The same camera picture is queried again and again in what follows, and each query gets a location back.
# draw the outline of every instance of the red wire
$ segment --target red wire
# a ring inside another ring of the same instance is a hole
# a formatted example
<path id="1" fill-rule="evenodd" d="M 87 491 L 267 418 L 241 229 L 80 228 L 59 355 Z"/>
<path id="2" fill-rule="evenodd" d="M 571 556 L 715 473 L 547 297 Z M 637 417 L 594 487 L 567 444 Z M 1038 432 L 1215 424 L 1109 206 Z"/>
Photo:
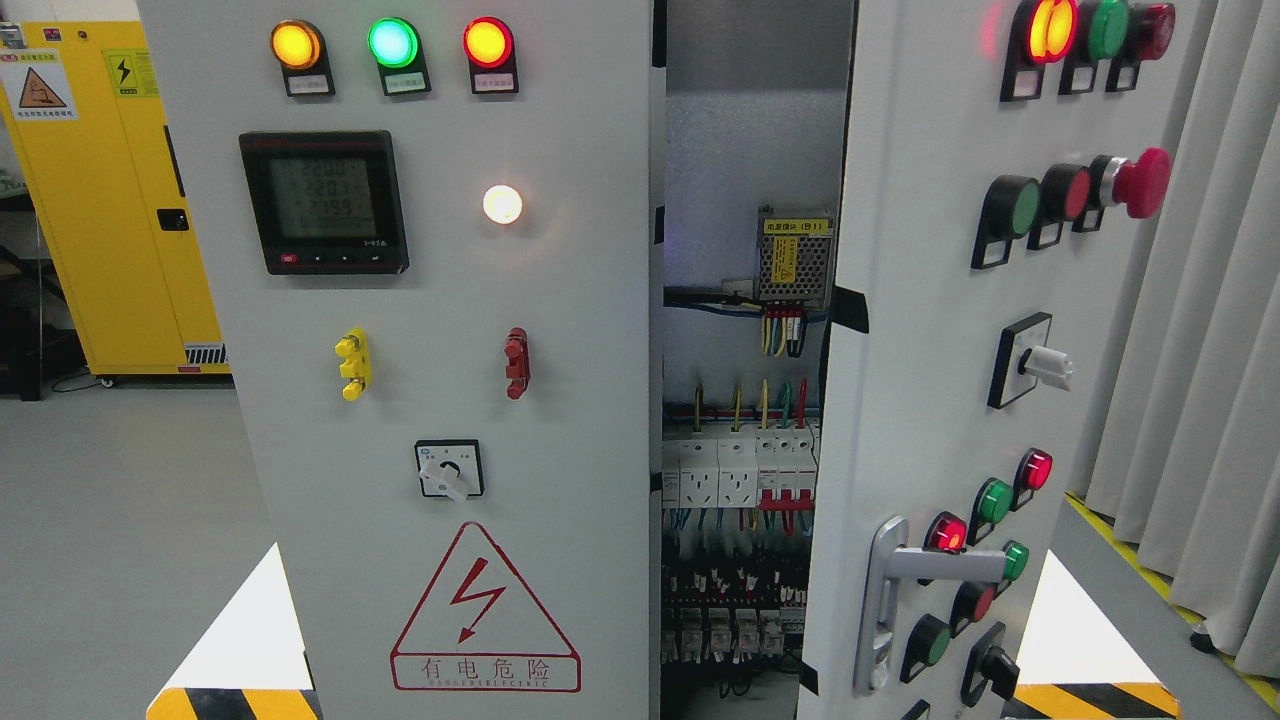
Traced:
<path id="1" fill-rule="evenodd" d="M 809 378 L 800 380 L 800 397 L 796 401 L 796 427 L 804 429 L 804 401 L 809 395 Z"/>

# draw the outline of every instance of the white indicator light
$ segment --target white indicator light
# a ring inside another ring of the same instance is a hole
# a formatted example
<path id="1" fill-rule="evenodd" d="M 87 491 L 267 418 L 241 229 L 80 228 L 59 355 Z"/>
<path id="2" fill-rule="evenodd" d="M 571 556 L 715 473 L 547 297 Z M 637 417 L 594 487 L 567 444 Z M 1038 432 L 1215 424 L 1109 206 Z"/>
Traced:
<path id="1" fill-rule="evenodd" d="M 520 218 L 525 201 L 509 184 L 495 184 L 484 193 L 484 214 L 499 225 L 509 225 Z"/>

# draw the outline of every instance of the yellow terminal post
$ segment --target yellow terminal post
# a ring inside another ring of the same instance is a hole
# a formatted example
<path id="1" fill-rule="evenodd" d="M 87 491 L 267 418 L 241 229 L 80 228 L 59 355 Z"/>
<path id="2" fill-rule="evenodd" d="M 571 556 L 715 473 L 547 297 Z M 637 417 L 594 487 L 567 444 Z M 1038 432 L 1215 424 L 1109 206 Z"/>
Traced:
<path id="1" fill-rule="evenodd" d="M 342 398 L 355 402 L 374 382 L 374 366 L 369 361 L 369 338 L 365 331 L 351 328 L 338 345 L 333 346 L 333 351 L 342 357 L 338 374 L 351 380 L 342 388 Z"/>

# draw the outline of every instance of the digital power meter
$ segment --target digital power meter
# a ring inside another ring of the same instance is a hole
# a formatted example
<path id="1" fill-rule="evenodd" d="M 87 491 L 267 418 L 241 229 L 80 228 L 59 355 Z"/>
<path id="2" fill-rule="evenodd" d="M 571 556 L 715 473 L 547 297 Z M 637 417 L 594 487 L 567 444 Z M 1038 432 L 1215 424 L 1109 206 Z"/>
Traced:
<path id="1" fill-rule="evenodd" d="M 239 143 L 269 273 L 408 268 L 390 133 L 247 132 Z"/>

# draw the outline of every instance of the gray floor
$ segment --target gray floor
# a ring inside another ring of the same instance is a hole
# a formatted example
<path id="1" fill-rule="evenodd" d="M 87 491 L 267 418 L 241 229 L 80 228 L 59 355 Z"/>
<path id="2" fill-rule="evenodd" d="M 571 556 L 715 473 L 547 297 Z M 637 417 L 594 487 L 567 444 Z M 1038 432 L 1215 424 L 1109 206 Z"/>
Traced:
<path id="1" fill-rule="evenodd" d="M 1065 502 L 1053 552 L 1181 703 L 1184 720 L 1276 720 L 1276 715 L 1216 656 L 1187 638 L 1190 628 Z"/>
<path id="2" fill-rule="evenodd" d="M 271 542 L 234 391 L 0 398 L 0 720 L 142 720 Z"/>

